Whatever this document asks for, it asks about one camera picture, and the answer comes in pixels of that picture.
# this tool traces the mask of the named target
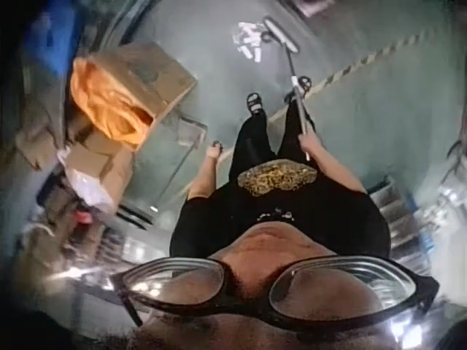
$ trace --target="leopard print fabric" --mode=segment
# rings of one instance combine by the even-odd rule
[[[244,171],[239,175],[237,182],[251,195],[259,197],[274,189],[297,190],[305,184],[312,184],[316,176],[317,171],[311,166],[278,159]]]

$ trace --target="black eyeglass frame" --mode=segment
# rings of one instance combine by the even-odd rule
[[[347,330],[354,330],[362,327],[368,327],[374,324],[379,324],[387,319],[390,319],[398,314],[401,314],[405,310],[415,308],[414,316],[412,317],[413,322],[418,322],[428,312],[431,307],[433,300],[439,290],[439,283],[429,276],[420,276],[410,271],[402,265],[393,262],[389,259],[383,259],[381,257],[372,256],[351,256],[355,259],[358,258],[371,258],[377,262],[389,263],[393,267],[399,269],[405,273],[415,284],[415,291],[407,299],[400,302],[397,305],[391,306],[385,310],[378,311],[371,315],[353,317],[351,319],[333,320],[333,321],[308,321],[303,319],[295,319],[290,316],[285,316],[280,312],[276,311],[270,302],[271,288],[273,287],[276,280],[282,275],[288,268],[295,264],[301,264],[308,261],[317,262],[319,260],[330,260],[339,261],[342,258],[350,258],[349,256],[334,256],[334,257],[317,257],[311,259],[304,259],[292,262],[286,266],[281,267],[275,271],[268,281],[265,287],[265,292],[260,296],[245,300],[244,298],[236,295],[237,290],[236,280],[232,273],[230,266],[224,262],[214,259],[198,259],[198,258],[186,258],[186,257],[165,257],[158,260],[147,262],[143,265],[136,266],[128,271],[122,273],[116,273],[110,276],[110,280],[114,285],[115,291],[122,300],[124,307],[129,313],[130,317],[135,322],[136,326],[141,326],[143,321],[139,317],[136,309],[131,302],[134,299],[138,303],[144,306],[154,308],[162,312],[169,314],[175,314],[178,316],[210,316],[215,314],[236,314],[249,316],[259,319],[263,322],[270,324],[271,326],[281,328],[283,330],[289,330],[293,332],[316,332],[316,333],[337,333],[344,332]],[[215,264],[217,267],[223,269],[223,283],[217,293],[210,299],[203,303],[195,305],[180,305],[173,303],[165,303],[162,301],[154,300],[151,297],[147,297],[143,294],[130,290],[126,286],[126,280],[137,279],[139,276],[146,276],[151,270],[157,270],[161,267],[167,267],[173,265],[174,267],[180,266],[180,264],[193,264],[199,267],[209,267]]]

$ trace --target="mop head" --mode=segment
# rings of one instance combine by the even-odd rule
[[[286,46],[292,53],[299,53],[298,45],[287,35],[287,32],[269,16],[265,16],[263,20],[264,26],[282,46]]]

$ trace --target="mop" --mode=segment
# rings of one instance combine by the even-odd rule
[[[306,134],[307,123],[306,123],[306,116],[305,116],[305,107],[303,96],[300,93],[300,84],[298,82],[298,77],[295,71],[295,66],[292,62],[292,53],[299,53],[300,48],[298,45],[287,35],[285,30],[271,17],[266,16],[263,19],[264,26],[267,28],[267,32],[263,33],[261,36],[263,41],[270,42],[272,39],[278,42],[285,51],[285,55],[287,57],[289,69],[290,69],[290,80],[292,81],[292,88],[293,93],[296,97],[297,107],[298,107],[298,115],[300,116],[300,124],[301,124],[301,132]],[[306,160],[309,160],[309,154],[306,154]]]

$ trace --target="hand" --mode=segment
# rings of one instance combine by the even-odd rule
[[[211,146],[207,147],[206,157],[218,160],[223,150],[223,145],[219,141],[214,141]]]
[[[316,151],[323,148],[320,139],[314,131],[309,131],[307,134],[298,135],[300,146],[305,153],[313,155]]]

